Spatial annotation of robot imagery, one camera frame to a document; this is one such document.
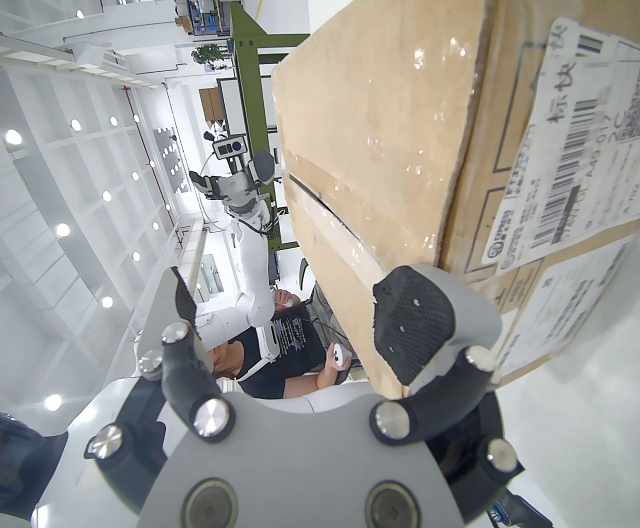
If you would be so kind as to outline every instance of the black t-shirt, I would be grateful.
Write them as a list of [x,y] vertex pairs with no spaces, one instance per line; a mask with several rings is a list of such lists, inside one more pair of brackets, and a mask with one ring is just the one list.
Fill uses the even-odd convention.
[[[326,360],[324,349],[306,306],[298,305],[271,318],[280,344],[280,356],[240,382],[240,387],[254,398],[278,399],[284,396],[287,378],[302,376]],[[241,378],[260,361],[260,346],[255,328],[236,337],[244,347],[244,363],[236,376]]]

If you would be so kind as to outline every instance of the black rubber pad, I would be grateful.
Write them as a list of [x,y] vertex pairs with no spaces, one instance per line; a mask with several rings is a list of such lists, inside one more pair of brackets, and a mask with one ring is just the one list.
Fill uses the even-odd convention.
[[410,266],[374,285],[374,343],[400,383],[409,385],[455,331],[453,307]]
[[178,315],[189,321],[193,328],[196,327],[196,303],[191,297],[187,285],[175,266],[171,268],[173,274],[178,278],[178,286],[175,289],[175,308]]

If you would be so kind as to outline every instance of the handheld controller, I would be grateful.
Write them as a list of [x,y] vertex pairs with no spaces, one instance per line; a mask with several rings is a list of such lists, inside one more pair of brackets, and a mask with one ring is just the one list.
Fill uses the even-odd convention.
[[342,367],[348,358],[351,358],[351,351],[335,343],[333,345],[333,359],[336,365]]

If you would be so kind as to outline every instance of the metal screw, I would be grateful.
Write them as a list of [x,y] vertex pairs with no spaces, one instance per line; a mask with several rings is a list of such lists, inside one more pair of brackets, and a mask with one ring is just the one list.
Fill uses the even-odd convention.
[[140,372],[150,374],[162,366],[162,351],[158,349],[146,352],[139,360]]
[[225,429],[230,416],[231,411],[227,402],[212,398],[200,405],[193,420],[193,427],[200,436],[210,438]]
[[186,497],[183,512],[186,528],[232,528],[238,515],[236,492],[221,479],[206,480]]
[[392,440],[402,440],[410,432],[409,415],[402,405],[385,401],[376,409],[376,425],[380,432]]
[[418,528],[422,525],[420,508],[411,492],[402,484],[381,482],[365,502],[367,528]]
[[147,351],[139,360],[140,373],[149,381],[159,380],[162,376],[162,351],[153,349]]
[[495,353],[480,345],[470,346],[465,350],[467,361],[483,372],[493,372],[497,368]]
[[89,445],[88,451],[100,460],[106,460],[114,453],[118,452],[122,446],[122,429],[117,425],[110,424],[100,429],[93,442]]
[[518,454],[503,438],[494,438],[486,449],[486,459],[502,473],[511,473],[518,467]]
[[178,343],[178,341],[182,341],[188,333],[189,325],[184,321],[176,321],[164,329],[162,342],[167,344]]

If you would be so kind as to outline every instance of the shipping label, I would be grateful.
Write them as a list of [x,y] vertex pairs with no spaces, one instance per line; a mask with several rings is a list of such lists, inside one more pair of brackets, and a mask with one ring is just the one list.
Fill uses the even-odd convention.
[[633,238],[626,237],[547,268],[498,356],[503,374],[516,371],[573,339]]
[[497,274],[640,218],[640,47],[554,22],[483,264]]

